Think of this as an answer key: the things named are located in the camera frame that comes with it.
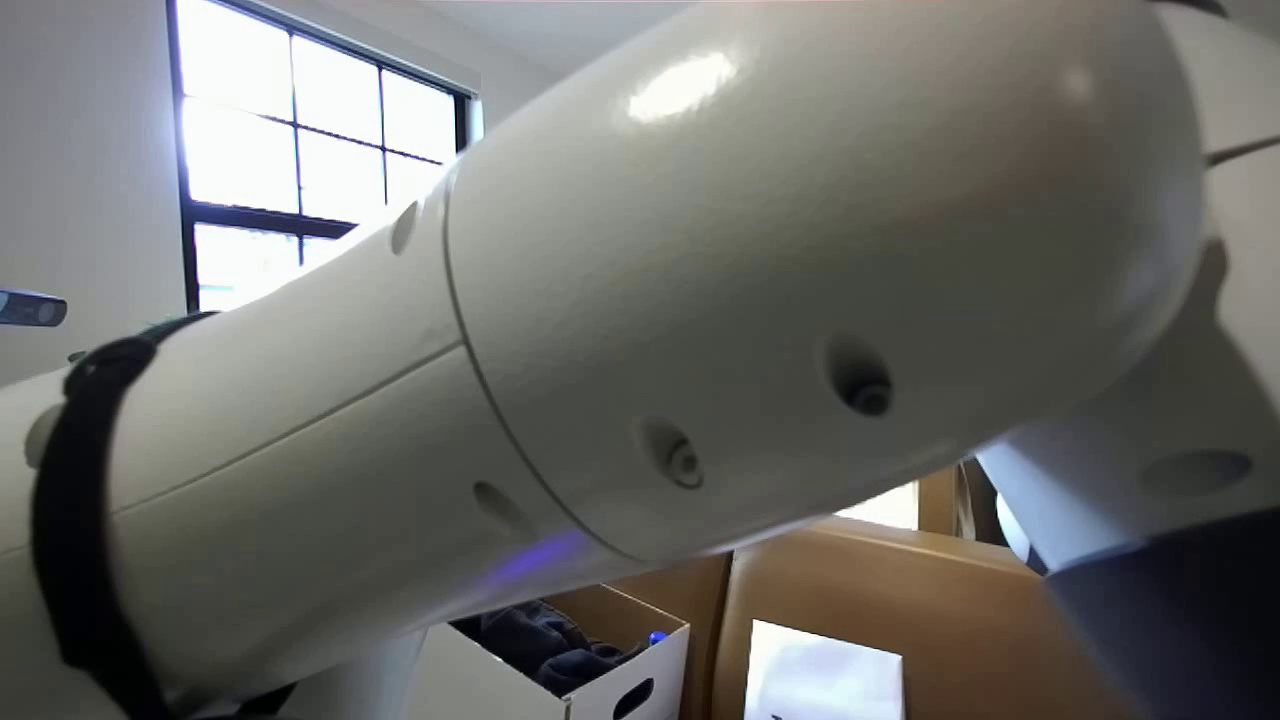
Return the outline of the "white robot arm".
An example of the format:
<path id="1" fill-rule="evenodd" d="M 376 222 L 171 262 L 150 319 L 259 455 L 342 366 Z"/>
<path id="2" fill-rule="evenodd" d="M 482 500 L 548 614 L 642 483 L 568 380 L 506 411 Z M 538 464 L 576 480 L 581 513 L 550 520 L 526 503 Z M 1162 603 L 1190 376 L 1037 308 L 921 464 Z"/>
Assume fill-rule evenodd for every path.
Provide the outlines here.
<path id="1" fill-rule="evenodd" d="M 702 0 L 279 292 L 4 398 L 0 713 L 197 720 L 980 461 L 1104 668 L 1275 720 L 1275 50 Z"/>

